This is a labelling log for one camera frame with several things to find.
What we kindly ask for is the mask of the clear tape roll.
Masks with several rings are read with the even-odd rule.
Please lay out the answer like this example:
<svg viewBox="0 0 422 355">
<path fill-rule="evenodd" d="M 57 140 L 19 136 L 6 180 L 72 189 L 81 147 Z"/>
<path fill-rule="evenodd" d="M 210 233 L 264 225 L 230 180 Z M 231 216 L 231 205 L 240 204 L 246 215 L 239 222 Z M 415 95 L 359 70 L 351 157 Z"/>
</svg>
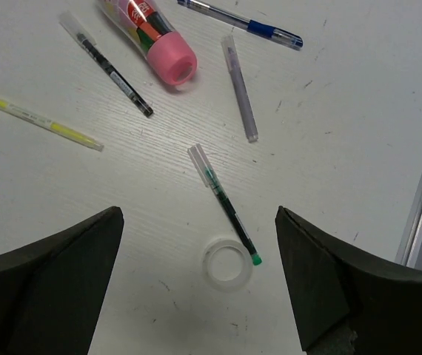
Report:
<svg viewBox="0 0 422 355">
<path fill-rule="evenodd" d="M 217 239 L 204 249 L 202 275 L 217 291 L 231 293 L 244 288 L 252 276 L 252 259 L 238 241 Z"/>
</svg>

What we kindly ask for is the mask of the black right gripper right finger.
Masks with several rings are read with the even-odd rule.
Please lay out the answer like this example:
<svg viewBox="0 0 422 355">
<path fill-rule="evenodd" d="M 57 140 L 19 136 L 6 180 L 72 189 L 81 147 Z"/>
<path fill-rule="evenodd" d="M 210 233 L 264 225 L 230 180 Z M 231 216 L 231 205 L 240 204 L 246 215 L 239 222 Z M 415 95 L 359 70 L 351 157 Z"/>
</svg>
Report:
<svg viewBox="0 0 422 355">
<path fill-rule="evenodd" d="M 327 234 L 287 208 L 275 218 L 306 354 L 422 354 L 422 271 Z"/>
</svg>

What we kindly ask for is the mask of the pink capped marker tube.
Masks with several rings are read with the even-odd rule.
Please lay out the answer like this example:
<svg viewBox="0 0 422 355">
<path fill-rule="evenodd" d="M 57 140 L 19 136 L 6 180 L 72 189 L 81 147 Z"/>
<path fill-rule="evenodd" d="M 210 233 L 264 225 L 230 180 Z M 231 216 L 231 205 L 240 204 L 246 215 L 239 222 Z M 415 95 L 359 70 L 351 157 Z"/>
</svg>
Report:
<svg viewBox="0 0 422 355">
<path fill-rule="evenodd" d="M 194 76 L 198 68 L 195 53 L 154 1 L 104 0 L 97 4 L 165 84 L 180 86 Z"/>
</svg>

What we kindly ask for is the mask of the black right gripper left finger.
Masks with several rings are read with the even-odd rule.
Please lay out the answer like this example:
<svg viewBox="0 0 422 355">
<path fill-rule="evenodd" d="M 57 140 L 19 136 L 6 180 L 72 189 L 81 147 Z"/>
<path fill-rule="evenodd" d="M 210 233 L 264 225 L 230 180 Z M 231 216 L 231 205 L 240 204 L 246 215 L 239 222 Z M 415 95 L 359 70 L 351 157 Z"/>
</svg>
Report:
<svg viewBox="0 0 422 355">
<path fill-rule="evenodd" d="M 0 254 L 0 354 L 87 354 L 121 242 L 119 207 Z"/>
</svg>

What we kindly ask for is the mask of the yellow highlighter pen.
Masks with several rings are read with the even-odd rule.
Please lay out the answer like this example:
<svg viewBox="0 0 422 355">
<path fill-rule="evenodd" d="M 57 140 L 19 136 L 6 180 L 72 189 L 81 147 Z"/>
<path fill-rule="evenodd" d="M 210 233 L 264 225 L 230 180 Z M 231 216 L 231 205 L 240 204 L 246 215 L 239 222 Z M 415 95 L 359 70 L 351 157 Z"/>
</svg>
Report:
<svg viewBox="0 0 422 355">
<path fill-rule="evenodd" d="M 63 138 L 76 142 L 95 151 L 101 152 L 104 149 L 104 145 L 95 139 L 65 125 L 59 124 L 58 122 L 52 121 L 48 118 L 31 112 L 25 108 L 12 104 L 9 101 L 0 99 L 0 111 L 20 118 L 23 121 L 39 126 L 49 132 L 57 134 Z"/>
</svg>

